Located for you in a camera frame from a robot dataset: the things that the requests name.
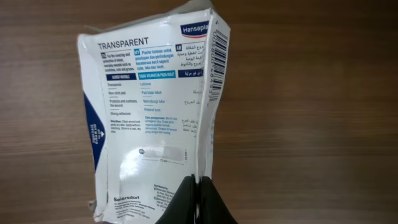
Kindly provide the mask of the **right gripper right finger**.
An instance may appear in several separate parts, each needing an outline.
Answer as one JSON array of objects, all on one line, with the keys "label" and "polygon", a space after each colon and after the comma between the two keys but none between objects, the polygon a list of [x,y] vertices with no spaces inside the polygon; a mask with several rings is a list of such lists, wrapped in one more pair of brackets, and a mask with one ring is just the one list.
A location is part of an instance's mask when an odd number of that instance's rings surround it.
[{"label": "right gripper right finger", "polygon": [[229,212],[213,181],[203,176],[200,182],[200,224],[238,224]]}]

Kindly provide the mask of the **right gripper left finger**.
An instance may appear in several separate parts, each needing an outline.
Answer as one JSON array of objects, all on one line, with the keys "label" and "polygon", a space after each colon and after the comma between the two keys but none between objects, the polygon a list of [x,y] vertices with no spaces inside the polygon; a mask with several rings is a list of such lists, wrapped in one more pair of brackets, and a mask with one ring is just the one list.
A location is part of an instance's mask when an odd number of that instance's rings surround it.
[{"label": "right gripper left finger", "polygon": [[196,186],[195,176],[186,176],[156,224],[194,224]]}]

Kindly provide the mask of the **white plaster pack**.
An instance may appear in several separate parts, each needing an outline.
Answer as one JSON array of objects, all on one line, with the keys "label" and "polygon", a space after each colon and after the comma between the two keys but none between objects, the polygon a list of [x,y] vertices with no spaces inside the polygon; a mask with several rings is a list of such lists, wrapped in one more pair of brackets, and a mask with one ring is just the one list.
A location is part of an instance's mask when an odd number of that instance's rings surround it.
[{"label": "white plaster pack", "polygon": [[210,1],[81,34],[77,47],[95,165],[94,221],[153,224],[186,176],[212,180],[229,25]]}]

